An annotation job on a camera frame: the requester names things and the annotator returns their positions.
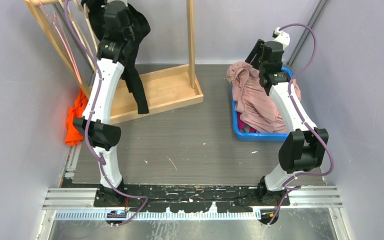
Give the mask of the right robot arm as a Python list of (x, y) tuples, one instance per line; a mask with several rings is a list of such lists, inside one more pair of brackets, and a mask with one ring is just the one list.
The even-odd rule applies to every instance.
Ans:
[(288, 192), (288, 184), (321, 166), (329, 139), (326, 129), (318, 128), (306, 114), (295, 91), (291, 74), (282, 69), (284, 45), (259, 39), (246, 63), (259, 71), (259, 84), (277, 107), (287, 130), (278, 152), (278, 165), (257, 185), (256, 199), (275, 205)]

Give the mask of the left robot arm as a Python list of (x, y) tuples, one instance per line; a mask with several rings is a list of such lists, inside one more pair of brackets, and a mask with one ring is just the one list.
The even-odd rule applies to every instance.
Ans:
[(119, 207), (126, 200), (117, 158), (122, 131), (110, 123), (111, 108), (133, 50), (135, 33), (126, 0), (105, 0), (99, 8), (103, 11), (103, 36), (93, 58), (95, 79), (85, 110), (80, 118), (74, 119), (74, 126), (83, 134), (85, 144), (98, 162), (100, 185), (94, 206)]

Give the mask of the magenta dress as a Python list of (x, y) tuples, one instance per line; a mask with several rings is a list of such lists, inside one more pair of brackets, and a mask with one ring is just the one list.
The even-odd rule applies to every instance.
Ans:
[(256, 133), (257, 132), (253, 127), (249, 126), (248, 124), (243, 122), (241, 119), (238, 119), (237, 127), (238, 127), (238, 130), (242, 133)]

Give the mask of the wooden hanger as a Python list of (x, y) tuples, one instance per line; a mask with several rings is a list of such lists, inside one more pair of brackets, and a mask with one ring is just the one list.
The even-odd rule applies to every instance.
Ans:
[(81, 43), (88, 49), (89, 53), (95, 58), (97, 53), (97, 38), (92, 30), (89, 20), (89, 9), (86, 5), (81, 5), (81, 0), (73, 0), (70, 4), (72, 8), (72, 21), (75, 31), (80, 37)]

